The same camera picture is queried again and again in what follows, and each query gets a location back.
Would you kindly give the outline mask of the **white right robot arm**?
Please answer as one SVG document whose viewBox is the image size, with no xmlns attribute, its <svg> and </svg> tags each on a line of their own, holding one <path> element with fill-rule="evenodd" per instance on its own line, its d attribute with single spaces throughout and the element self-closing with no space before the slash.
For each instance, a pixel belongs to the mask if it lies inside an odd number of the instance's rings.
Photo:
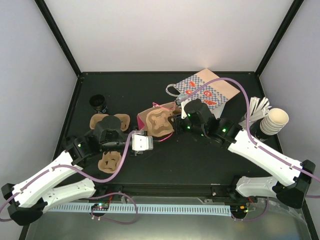
<svg viewBox="0 0 320 240">
<path fill-rule="evenodd" d="M 307 197 L 316 165 L 310 160 L 299 161 L 283 155 L 253 138 L 239 124 L 226 118 L 215 118 L 200 99 L 189 101 L 183 110 L 168 118 L 174 130 L 189 132 L 208 139 L 215 147 L 227 149 L 270 174 L 269 177 L 238 178 L 228 187 L 228 198 L 234 202 L 243 197 L 270 197 L 300 209 Z"/>
</svg>

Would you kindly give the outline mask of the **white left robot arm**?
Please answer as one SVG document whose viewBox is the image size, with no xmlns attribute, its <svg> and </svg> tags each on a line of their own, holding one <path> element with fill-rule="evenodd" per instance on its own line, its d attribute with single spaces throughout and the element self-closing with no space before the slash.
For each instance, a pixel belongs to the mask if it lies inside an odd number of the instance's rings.
<svg viewBox="0 0 320 240">
<path fill-rule="evenodd" d="M 104 183 L 112 181 L 120 172 L 131 144 L 132 133 L 127 114 L 95 114 L 91 117 L 90 130 L 80 137 L 68 137 L 61 154 L 34 176 L 18 183 L 1 187 L 8 218 L 25 226 L 38 220 L 49 209 L 78 199 L 94 197 L 103 199 L 108 192 Z M 109 177 L 99 179 L 84 172 L 90 159 L 110 153 L 116 162 L 107 165 Z"/>
</svg>

